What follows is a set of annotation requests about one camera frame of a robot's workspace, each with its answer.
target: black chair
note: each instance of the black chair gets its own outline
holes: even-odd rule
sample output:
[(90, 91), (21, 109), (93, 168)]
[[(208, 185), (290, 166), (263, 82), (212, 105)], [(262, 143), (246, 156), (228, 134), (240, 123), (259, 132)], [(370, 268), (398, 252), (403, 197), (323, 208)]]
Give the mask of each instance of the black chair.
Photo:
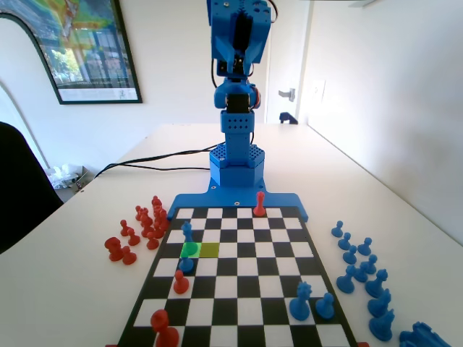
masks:
[(22, 134), (0, 122), (0, 254), (30, 233), (63, 202)]

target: white wall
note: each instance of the white wall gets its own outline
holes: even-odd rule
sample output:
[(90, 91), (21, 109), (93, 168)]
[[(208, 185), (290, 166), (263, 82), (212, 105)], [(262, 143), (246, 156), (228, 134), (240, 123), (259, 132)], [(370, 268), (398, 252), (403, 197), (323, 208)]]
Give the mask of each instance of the white wall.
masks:
[[(220, 110), (213, 106), (206, 2), (120, 2), (143, 104), (60, 106), (26, 33), (0, 19), (0, 82), (19, 106), (51, 166), (74, 163), (97, 172), (158, 124), (219, 122)], [(250, 78), (262, 95), (266, 94), (267, 60), (264, 52), (262, 64), (255, 65)], [(263, 104), (255, 111), (257, 122), (263, 122)]]
[(348, 4), (315, 1), (303, 114), (463, 244), (463, 2)]

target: white square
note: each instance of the white square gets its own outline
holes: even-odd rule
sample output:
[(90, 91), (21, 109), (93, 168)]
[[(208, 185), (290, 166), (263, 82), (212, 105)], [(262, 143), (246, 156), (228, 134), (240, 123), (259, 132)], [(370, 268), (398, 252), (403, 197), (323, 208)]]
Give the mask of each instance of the white square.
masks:
[(191, 221), (191, 230), (204, 230), (205, 218), (193, 218)]
[(253, 218), (252, 227), (254, 228), (254, 230), (270, 229), (267, 218)]
[(260, 298), (238, 298), (238, 325), (262, 325)]
[(237, 218), (224, 218), (222, 219), (222, 230), (237, 230), (238, 219)]
[(210, 208), (208, 209), (208, 218), (222, 219), (223, 208)]
[(238, 258), (238, 276), (257, 276), (258, 274), (256, 258)]
[(178, 258), (161, 258), (158, 266), (156, 266), (153, 277), (174, 277), (178, 264)]
[(225, 242), (218, 246), (219, 258), (237, 258), (238, 257), (238, 244), (233, 242)]
[(283, 298), (280, 276), (259, 276), (261, 298)]
[(312, 293), (310, 294), (311, 298), (323, 298), (323, 296), (328, 292), (326, 289), (325, 281), (320, 275), (305, 275), (301, 276), (302, 282), (307, 282), (312, 286)]
[(295, 257), (313, 257), (308, 242), (292, 242), (291, 247)]
[(238, 327), (236, 325), (213, 325), (210, 345), (214, 347), (238, 346)]
[(195, 278), (188, 277), (188, 276), (185, 276), (185, 278), (187, 278), (188, 282), (190, 283), (188, 285), (187, 291), (185, 291), (183, 294), (177, 294), (174, 290), (174, 283), (176, 282), (174, 278), (172, 280), (171, 290), (169, 291), (169, 295), (167, 296), (168, 299), (190, 299), (191, 298), (191, 293), (193, 292), (193, 284), (195, 284)]
[(168, 244), (183, 244), (185, 242), (185, 236), (183, 230), (171, 230), (169, 238), (167, 239)]
[(239, 208), (237, 212), (238, 212), (238, 218), (252, 218), (251, 208)]
[(279, 275), (300, 275), (295, 258), (276, 258)]
[(317, 325), (321, 345), (326, 347), (349, 347), (346, 333), (340, 324)]
[(217, 275), (217, 258), (199, 258), (196, 265), (196, 276)]
[(297, 320), (294, 318), (289, 311), (289, 303), (291, 302), (292, 299), (296, 298), (284, 298), (284, 303), (286, 306), (286, 313), (288, 314), (288, 319), (289, 319), (289, 325), (315, 325), (315, 320), (313, 320), (313, 313), (311, 312), (309, 314), (309, 317), (306, 320)]
[(289, 325), (265, 325), (266, 347), (292, 347), (292, 334)]
[(238, 280), (236, 276), (217, 276), (214, 298), (229, 299), (238, 297)]
[(134, 327), (150, 327), (151, 316), (159, 309), (164, 309), (166, 299), (145, 299), (137, 314), (137, 319), (133, 323)]
[(269, 218), (283, 218), (279, 208), (267, 208), (266, 211)]
[(177, 219), (191, 219), (193, 216), (192, 208), (181, 208), (177, 213)]
[(212, 325), (214, 299), (191, 299), (188, 309), (187, 325)]
[(220, 230), (205, 229), (203, 234), (203, 242), (220, 242)]
[(302, 229), (299, 218), (283, 218), (286, 229)]
[(252, 229), (239, 229), (238, 242), (254, 242), (254, 231)]
[(275, 251), (271, 242), (256, 242), (255, 255), (257, 258), (274, 258)]
[(273, 242), (289, 242), (286, 229), (270, 229), (270, 235)]

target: black square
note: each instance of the black square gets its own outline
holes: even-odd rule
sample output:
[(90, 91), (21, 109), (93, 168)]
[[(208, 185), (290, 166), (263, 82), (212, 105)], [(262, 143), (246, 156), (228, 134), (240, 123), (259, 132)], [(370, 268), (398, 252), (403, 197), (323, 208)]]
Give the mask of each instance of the black square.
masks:
[(165, 299), (171, 290), (174, 277), (151, 277), (143, 286), (140, 296), (144, 299)]
[(301, 275), (321, 275), (320, 268), (314, 257), (296, 258), (296, 263)]
[(301, 276), (280, 276), (281, 288), (285, 298), (297, 296), (297, 285), (302, 282)]
[(256, 242), (272, 242), (270, 230), (254, 230), (254, 240)]
[(182, 253), (183, 244), (164, 244), (161, 253), (162, 258), (179, 258)]
[(238, 324), (238, 300), (214, 299), (212, 311), (212, 325)]
[(193, 210), (192, 218), (207, 218), (208, 217), (208, 208), (197, 207)]
[(278, 275), (278, 266), (275, 258), (258, 258), (258, 274), (259, 276)]
[(235, 207), (224, 207), (222, 218), (238, 218), (238, 210)]
[(239, 298), (260, 298), (258, 276), (238, 276)]
[(238, 346), (258, 347), (266, 345), (266, 334), (261, 326), (238, 326)]
[(283, 218), (269, 218), (268, 225), (270, 229), (286, 229)]
[(261, 298), (264, 325), (288, 325), (288, 313), (283, 298)]
[(330, 320), (325, 320), (321, 316), (318, 315), (317, 310), (315, 309), (315, 304), (318, 300), (321, 300), (320, 298), (310, 298), (309, 299), (309, 305), (310, 305), (310, 311), (313, 313), (313, 320), (315, 320), (315, 324), (340, 324), (338, 317), (336, 316), (336, 307), (334, 311), (334, 316)]
[(294, 252), (289, 242), (274, 242), (273, 249), (277, 258), (294, 257)]
[(183, 326), (187, 323), (189, 299), (167, 299), (165, 310), (169, 316), (170, 326)]
[(255, 243), (245, 242), (238, 244), (238, 258), (255, 258)]
[(210, 299), (216, 292), (216, 277), (195, 277), (193, 283), (192, 299)]
[(289, 329), (294, 347), (322, 347), (315, 325), (292, 325)]
[(252, 218), (238, 218), (238, 229), (253, 229)]
[(217, 276), (236, 276), (238, 275), (237, 258), (218, 258)]
[(204, 229), (220, 230), (222, 226), (222, 219), (206, 219)]
[(185, 327), (182, 347), (209, 346), (210, 340), (211, 327)]
[(220, 242), (238, 242), (236, 230), (220, 230)]

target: door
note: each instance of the door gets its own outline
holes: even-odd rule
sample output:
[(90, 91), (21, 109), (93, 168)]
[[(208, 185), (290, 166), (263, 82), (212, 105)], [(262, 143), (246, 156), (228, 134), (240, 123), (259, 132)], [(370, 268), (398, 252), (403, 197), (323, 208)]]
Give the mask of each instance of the door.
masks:
[(312, 6), (308, 0), (274, 0), (279, 15), (271, 26), (266, 95), (266, 123), (279, 123), (280, 113), (297, 118), (306, 37)]

